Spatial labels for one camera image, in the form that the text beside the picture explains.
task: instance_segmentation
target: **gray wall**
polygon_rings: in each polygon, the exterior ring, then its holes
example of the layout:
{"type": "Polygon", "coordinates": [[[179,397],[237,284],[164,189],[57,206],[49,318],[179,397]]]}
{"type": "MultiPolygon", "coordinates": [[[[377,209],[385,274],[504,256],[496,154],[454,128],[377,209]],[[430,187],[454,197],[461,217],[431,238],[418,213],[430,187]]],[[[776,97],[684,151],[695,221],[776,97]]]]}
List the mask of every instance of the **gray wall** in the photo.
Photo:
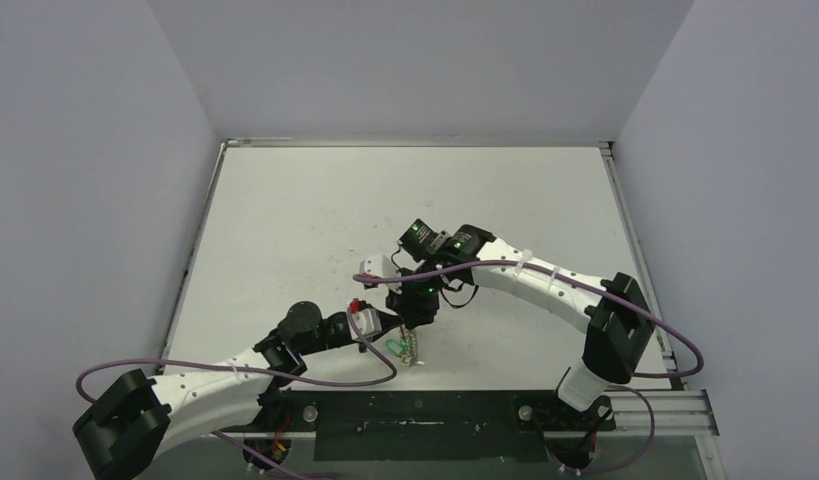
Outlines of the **gray wall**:
{"type": "Polygon", "coordinates": [[[143,1],[0,1],[1,479],[91,478],[73,379],[158,355],[216,153],[143,1]]]}
{"type": "Polygon", "coordinates": [[[728,473],[819,478],[819,1],[726,3],[695,2],[618,168],[728,473]]]}
{"type": "Polygon", "coordinates": [[[148,0],[224,136],[621,131],[691,0],[148,0]]]}

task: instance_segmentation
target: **black metal plate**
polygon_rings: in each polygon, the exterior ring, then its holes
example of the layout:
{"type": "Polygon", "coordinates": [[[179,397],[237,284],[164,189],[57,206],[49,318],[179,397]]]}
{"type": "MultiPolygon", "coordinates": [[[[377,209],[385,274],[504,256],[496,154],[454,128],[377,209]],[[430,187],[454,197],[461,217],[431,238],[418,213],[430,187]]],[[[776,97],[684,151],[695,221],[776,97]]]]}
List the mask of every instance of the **black metal plate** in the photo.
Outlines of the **black metal plate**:
{"type": "MultiPolygon", "coordinates": [[[[609,405],[608,397],[601,401],[609,405]]],[[[316,431],[315,460],[476,460],[508,457],[520,462],[544,462],[547,451],[536,424],[518,418],[518,408],[530,405],[545,431],[585,431],[597,418],[593,412],[574,420],[570,407],[552,390],[335,392],[293,391],[277,395],[265,410],[289,409],[287,432],[316,431]],[[303,420],[313,405],[318,417],[303,420]]],[[[261,415],[268,419],[270,415],[261,415]]],[[[273,431],[274,425],[254,423],[239,431],[273,431]]],[[[615,428],[607,422],[601,430],[615,428]]]]}

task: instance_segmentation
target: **white panel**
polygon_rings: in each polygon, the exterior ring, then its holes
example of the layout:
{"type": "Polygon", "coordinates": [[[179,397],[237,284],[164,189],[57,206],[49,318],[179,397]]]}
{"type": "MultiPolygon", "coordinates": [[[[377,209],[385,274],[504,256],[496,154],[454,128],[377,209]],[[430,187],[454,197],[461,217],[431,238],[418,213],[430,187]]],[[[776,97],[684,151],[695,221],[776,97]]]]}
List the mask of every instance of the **white panel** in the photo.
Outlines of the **white panel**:
{"type": "MultiPolygon", "coordinates": [[[[363,295],[350,280],[359,262],[394,251],[416,217],[436,229],[487,228],[578,272],[634,272],[597,148],[234,148],[223,163],[171,358],[226,358],[265,337],[300,300],[324,314],[344,309],[363,295]]],[[[418,332],[426,365],[401,367],[379,388],[552,389],[584,340],[561,319],[491,290],[462,310],[443,304],[435,324],[418,332]]],[[[386,371],[352,347],[306,362],[308,376],[337,381],[386,371]]],[[[641,369],[665,371],[655,341],[641,369]]]]}
{"type": "Polygon", "coordinates": [[[158,355],[217,149],[144,2],[0,1],[0,478],[92,478],[74,379],[158,355]]]}
{"type": "Polygon", "coordinates": [[[819,479],[819,1],[696,1],[615,146],[730,478],[819,479]]]}
{"type": "Polygon", "coordinates": [[[615,139],[691,0],[149,0],[229,137],[615,139]]]}

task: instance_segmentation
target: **white table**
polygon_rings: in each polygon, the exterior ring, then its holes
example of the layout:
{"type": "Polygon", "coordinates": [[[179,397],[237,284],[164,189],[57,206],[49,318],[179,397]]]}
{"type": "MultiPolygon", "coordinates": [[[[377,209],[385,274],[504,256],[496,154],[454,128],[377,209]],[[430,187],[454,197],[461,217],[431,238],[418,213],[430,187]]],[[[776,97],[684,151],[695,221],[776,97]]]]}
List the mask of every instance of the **white table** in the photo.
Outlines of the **white table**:
{"type": "MultiPolygon", "coordinates": [[[[451,232],[473,224],[578,272],[635,274],[597,148],[242,147],[227,150],[217,175],[168,345],[173,359],[227,358],[300,300],[324,315],[355,296],[379,301],[384,288],[363,292],[350,276],[368,255],[393,252],[416,218],[451,232]]],[[[395,380],[370,389],[553,389],[584,341],[546,311],[495,291],[461,310],[442,303],[418,334],[426,365],[400,365],[395,380]]],[[[387,372],[353,347],[305,360],[312,378],[387,372]]],[[[665,372],[655,338],[639,371],[665,372]]],[[[648,379],[631,386],[670,388],[648,379]]]]}

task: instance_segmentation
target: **bolt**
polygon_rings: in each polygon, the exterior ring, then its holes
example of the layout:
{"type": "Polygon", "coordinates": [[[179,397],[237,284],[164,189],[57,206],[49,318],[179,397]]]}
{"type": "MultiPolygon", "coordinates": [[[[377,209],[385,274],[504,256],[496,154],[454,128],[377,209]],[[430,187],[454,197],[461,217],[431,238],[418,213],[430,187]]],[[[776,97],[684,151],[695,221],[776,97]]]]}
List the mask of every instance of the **bolt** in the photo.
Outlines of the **bolt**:
{"type": "Polygon", "coordinates": [[[533,407],[529,405],[524,405],[523,407],[518,409],[518,418],[521,420],[528,422],[530,419],[533,418],[533,407]]]}
{"type": "Polygon", "coordinates": [[[318,418],[317,408],[313,407],[312,405],[309,405],[308,407],[303,409],[303,420],[305,420],[306,423],[312,423],[315,421],[316,418],[318,418]]]}

